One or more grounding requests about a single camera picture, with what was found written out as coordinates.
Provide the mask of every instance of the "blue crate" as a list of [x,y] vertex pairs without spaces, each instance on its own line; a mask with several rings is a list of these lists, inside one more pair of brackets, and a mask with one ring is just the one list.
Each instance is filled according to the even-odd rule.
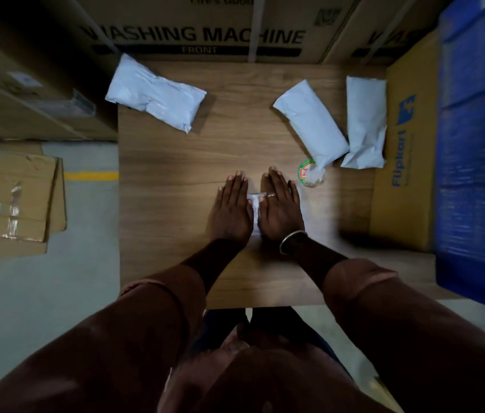
[[485,0],[455,0],[439,33],[436,280],[485,304]]

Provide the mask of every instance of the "wooden tabletop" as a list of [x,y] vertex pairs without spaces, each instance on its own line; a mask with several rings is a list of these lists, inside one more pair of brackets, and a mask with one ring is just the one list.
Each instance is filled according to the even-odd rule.
[[[307,79],[345,133],[346,76],[382,78],[385,73],[384,68],[334,65],[145,65],[208,94],[188,135],[146,113],[119,108],[122,284],[175,265],[203,247],[216,191],[236,170],[249,178],[249,193],[260,192],[262,174],[271,165],[297,179],[308,154],[287,120],[272,108],[282,93]],[[433,284],[433,256],[363,250],[340,239],[340,231],[368,232],[373,182],[374,170],[340,168],[338,162],[328,168],[321,186],[301,186],[309,235],[348,256],[367,256],[397,269],[433,297],[450,295]],[[209,308],[323,302],[297,265],[262,252],[260,245],[260,237],[253,237],[222,273],[208,295]]]

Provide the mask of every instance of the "person's right hand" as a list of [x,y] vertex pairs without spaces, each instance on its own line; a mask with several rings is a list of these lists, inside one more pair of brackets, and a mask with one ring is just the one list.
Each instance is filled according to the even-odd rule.
[[274,242],[297,230],[304,230],[300,195],[296,183],[290,185],[275,167],[266,174],[266,196],[260,197],[259,225],[262,234]]

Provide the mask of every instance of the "bracelet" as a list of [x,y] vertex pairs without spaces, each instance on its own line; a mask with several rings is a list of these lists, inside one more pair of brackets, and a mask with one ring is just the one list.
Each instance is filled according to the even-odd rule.
[[297,230],[295,232],[292,232],[292,233],[289,233],[284,239],[283,241],[280,243],[279,245],[279,252],[281,255],[288,255],[287,253],[284,253],[283,252],[283,243],[285,243],[287,241],[287,239],[297,233],[303,233],[304,235],[308,236],[307,232],[305,230]]

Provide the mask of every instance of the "yellow floor line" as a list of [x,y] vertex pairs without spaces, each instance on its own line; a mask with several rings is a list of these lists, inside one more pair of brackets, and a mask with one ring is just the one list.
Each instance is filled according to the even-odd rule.
[[118,171],[65,172],[67,181],[118,181]]

